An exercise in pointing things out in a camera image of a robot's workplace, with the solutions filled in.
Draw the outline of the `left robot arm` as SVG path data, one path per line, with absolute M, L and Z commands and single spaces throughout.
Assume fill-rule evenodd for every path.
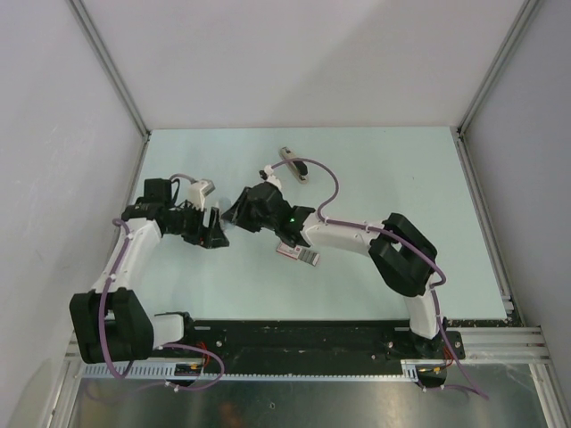
M 197 345 L 186 312 L 163 312 L 143 303 L 136 288 L 151 256 L 166 235 L 179 236 L 203 249 L 226 248 L 219 208 L 206 207 L 215 189 L 207 179 L 182 174 L 151 178 L 144 192 L 112 223 L 120 237 L 93 287 L 70 300 L 70 317 L 87 364 L 144 360 L 166 344 L 187 356 Z

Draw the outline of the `beige black stapler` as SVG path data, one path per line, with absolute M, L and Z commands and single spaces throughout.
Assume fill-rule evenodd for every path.
M 306 184 L 309 178 L 308 168 L 297 154 L 287 146 L 281 147 L 278 154 L 297 181 L 300 184 Z

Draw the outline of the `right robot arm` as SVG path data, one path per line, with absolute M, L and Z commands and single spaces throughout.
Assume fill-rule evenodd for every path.
M 291 248 L 330 247 L 370 258 L 385 284 L 405 300 L 412 349 L 431 358 L 443 348 L 433 290 L 446 276 L 436 264 L 436 248 L 402 214 L 379 225 L 326 218 L 314 208 L 289 204 L 275 185 L 263 182 L 246 187 L 222 218 L 252 233 L 268 229 Z

